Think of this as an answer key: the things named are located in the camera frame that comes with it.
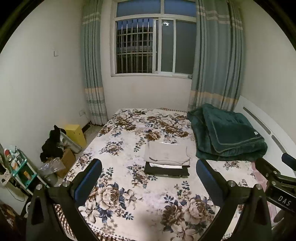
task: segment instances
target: window sill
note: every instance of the window sill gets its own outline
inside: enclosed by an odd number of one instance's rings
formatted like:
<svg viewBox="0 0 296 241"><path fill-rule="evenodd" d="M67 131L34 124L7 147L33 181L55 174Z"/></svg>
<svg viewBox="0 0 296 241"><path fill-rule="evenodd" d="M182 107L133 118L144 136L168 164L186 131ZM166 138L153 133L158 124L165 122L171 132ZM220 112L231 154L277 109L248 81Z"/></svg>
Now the window sill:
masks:
<svg viewBox="0 0 296 241"><path fill-rule="evenodd" d="M124 76L151 76L151 77L171 77L171 78L179 78L179 79L187 79L191 80L187 74L152 74L152 73L128 73L128 74L111 74L111 77L124 77Z"/></svg>

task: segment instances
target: metal bolt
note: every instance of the metal bolt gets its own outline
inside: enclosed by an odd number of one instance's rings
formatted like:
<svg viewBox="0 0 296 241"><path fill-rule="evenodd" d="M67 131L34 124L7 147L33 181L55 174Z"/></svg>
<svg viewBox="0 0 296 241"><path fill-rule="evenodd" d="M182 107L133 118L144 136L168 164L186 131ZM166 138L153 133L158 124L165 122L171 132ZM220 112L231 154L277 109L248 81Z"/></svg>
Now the metal bolt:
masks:
<svg viewBox="0 0 296 241"><path fill-rule="evenodd" d="M64 181L64 182L63 182L63 186L64 186L64 187L70 186L70 184L71 184L70 181Z"/></svg>
<svg viewBox="0 0 296 241"><path fill-rule="evenodd" d="M42 187L43 187L42 184L38 184L38 185L36 186L36 189L37 189L37 190L40 190Z"/></svg>
<svg viewBox="0 0 296 241"><path fill-rule="evenodd" d="M235 184L235 181L232 181L232 180L229 180L228 182L228 185L231 186L231 187L234 187L236 184Z"/></svg>
<svg viewBox="0 0 296 241"><path fill-rule="evenodd" d="M262 189L262 186L261 186L260 184L256 184L256 188L257 188L258 190L261 190L261 189Z"/></svg>

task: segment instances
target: white headboard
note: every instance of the white headboard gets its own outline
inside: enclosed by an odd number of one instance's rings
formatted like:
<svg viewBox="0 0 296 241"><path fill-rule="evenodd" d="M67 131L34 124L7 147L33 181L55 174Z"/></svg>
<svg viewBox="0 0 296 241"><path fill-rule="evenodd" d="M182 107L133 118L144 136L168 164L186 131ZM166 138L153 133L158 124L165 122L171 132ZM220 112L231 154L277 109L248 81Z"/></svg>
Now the white headboard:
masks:
<svg viewBox="0 0 296 241"><path fill-rule="evenodd" d="M296 158L296 145L287 133L263 110L242 96L240 96L234 112L242 113L254 129L264 137L268 149L263 158L278 169L282 175L295 177L296 172L281 161L284 152Z"/></svg>

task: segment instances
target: white wall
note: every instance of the white wall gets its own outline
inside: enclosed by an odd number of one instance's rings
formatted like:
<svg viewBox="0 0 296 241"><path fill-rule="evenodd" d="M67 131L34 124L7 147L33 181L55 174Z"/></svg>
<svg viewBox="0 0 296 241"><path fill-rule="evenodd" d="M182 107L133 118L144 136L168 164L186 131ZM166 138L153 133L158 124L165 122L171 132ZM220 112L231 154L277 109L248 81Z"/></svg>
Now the white wall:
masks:
<svg viewBox="0 0 296 241"><path fill-rule="evenodd" d="M246 68L241 95L272 117L296 143L296 51L253 0L241 3Z"/></svg>
<svg viewBox="0 0 296 241"><path fill-rule="evenodd" d="M120 108L187 110L191 80L172 77L111 77L111 0L104 0L101 17L101 66L105 101L110 118Z"/></svg>
<svg viewBox="0 0 296 241"><path fill-rule="evenodd" d="M36 166L54 124L88 122L79 116L81 109L87 110L80 59L82 4L45 0L0 54L0 143L4 148L17 145ZM24 204L1 185L0 199L17 212Z"/></svg>

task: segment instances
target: clear plastic bag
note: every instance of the clear plastic bag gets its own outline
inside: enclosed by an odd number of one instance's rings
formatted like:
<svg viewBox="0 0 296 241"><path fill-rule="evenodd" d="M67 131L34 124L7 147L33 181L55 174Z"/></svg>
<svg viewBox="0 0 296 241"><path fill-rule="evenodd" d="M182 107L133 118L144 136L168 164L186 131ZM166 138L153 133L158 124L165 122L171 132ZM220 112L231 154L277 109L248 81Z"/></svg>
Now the clear plastic bag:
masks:
<svg viewBox="0 0 296 241"><path fill-rule="evenodd" d="M61 159L59 157L56 157L44 163L39 169L39 172L43 176L48 176L65 168L66 167L62 163Z"/></svg>

